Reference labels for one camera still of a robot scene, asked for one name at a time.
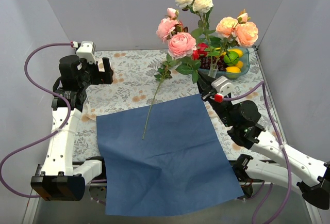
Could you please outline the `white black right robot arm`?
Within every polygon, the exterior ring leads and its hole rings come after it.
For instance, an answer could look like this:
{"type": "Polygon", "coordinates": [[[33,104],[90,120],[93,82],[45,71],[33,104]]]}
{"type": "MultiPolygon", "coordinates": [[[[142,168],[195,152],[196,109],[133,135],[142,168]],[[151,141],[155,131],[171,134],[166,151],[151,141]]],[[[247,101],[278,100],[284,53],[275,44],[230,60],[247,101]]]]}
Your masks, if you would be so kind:
{"type": "Polygon", "coordinates": [[[286,187],[302,194],[309,204],[329,209],[329,163],[314,159],[285,145],[260,125],[261,113],[251,100],[232,98],[233,84],[224,76],[217,79],[199,73],[197,82],[201,98],[208,102],[222,123],[229,128],[228,135],[238,146],[266,156],[266,163],[250,155],[241,154],[233,165],[238,181],[258,179],[286,187]]]}

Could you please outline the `blue wrapping paper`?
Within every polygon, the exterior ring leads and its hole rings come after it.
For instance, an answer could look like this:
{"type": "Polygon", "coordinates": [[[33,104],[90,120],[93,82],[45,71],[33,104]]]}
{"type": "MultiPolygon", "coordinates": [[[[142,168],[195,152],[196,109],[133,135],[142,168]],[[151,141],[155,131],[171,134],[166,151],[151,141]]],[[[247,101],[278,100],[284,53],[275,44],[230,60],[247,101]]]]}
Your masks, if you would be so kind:
{"type": "Polygon", "coordinates": [[[98,116],[106,214],[175,216],[243,195],[198,94],[98,116]]]}

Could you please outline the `pink rose stem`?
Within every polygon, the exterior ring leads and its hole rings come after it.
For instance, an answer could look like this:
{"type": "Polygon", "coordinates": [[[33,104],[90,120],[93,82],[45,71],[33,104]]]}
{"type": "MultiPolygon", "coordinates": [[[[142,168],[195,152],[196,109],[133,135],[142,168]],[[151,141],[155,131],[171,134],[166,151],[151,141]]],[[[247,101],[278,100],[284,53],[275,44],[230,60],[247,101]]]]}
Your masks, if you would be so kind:
{"type": "Polygon", "coordinates": [[[196,39],[188,33],[188,28],[184,27],[178,19],[179,11],[174,8],[167,9],[167,15],[160,21],[156,35],[168,46],[168,52],[175,59],[180,59],[180,63],[173,67],[182,75],[191,75],[191,80],[195,84],[198,81],[198,68],[200,60],[193,60],[193,51],[197,49],[196,39]]]}
{"type": "Polygon", "coordinates": [[[243,10],[236,18],[224,17],[215,29],[216,37],[211,38],[214,47],[222,50],[234,47],[249,48],[258,40],[259,30],[251,21],[248,13],[243,10]]]}

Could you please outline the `green eucalyptus stem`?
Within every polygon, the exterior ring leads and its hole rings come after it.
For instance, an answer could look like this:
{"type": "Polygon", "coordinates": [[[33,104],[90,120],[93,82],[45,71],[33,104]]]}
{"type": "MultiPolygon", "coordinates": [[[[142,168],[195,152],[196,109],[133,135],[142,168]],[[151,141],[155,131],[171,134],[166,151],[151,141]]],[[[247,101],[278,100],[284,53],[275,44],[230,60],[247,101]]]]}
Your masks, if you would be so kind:
{"type": "Polygon", "coordinates": [[[180,63],[180,59],[175,59],[169,53],[167,53],[165,61],[163,61],[160,64],[159,68],[157,69],[157,73],[154,75],[155,80],[158,82],[158,86],[155,90],[153,99],[151,101],[151,104],[150,104],[150,107],[149,107],[149,110],[148,110],[148,113],[147,113],[147,118],[146,118],[144,131],[143,131],[143,135],[142,135],[143,140],[145,139],[147,126],[148,126],[148,123],[149,123],[148,121],[149,121],[149,118],[150,118],[152,107],[153,107],[154,102],[155,102],[156,95],[157,95],[158,91],[160,90],[160,87],[161,87],[162,83],[165,80],[172,78],[172,75],[171,75],[170,71],[173,67],[177,66],[179,63],[180,63]]]}

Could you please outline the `white rose stem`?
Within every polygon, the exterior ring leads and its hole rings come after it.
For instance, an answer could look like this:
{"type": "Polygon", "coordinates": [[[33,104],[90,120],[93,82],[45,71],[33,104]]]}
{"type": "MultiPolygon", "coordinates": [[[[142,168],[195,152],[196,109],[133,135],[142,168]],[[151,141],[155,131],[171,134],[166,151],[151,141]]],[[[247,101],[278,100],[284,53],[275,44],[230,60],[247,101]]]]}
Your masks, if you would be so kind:
{"type": "Polygon", "coordinates": [[[190,11],[198,16],[198,28],[190,34],[196,39],[197,45],[206,43],[210,48],[209,56],[212,56],[215,47],[211,44],[211,34],[214,31],[210,30],[209,16],[213,9],[213,0],[175,0],[175,2],[182,11],[190,11]]]}

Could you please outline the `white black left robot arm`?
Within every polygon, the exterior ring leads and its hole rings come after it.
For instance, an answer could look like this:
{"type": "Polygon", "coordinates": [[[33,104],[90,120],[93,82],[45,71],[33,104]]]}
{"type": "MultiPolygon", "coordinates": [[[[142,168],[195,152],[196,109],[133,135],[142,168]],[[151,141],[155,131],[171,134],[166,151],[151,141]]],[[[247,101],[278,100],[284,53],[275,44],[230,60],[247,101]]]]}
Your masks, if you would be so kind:
{"type": "Polygon", "coordinates": [[[31,178],[31,187],[46,201],[79,201],[84,196],[85,186],[92,180],[103,183],[110,171],[103,157],[86,159],[74,167],[73,148],[76,129],[82,116],[90,85],[113,82],[113,70],[108,58],[102,59],[104,69],[98,62],[88,62],[77,55],[59,60],[60,77],[53,85],[52,131],[45,161],[40,172],[31,178]]]}

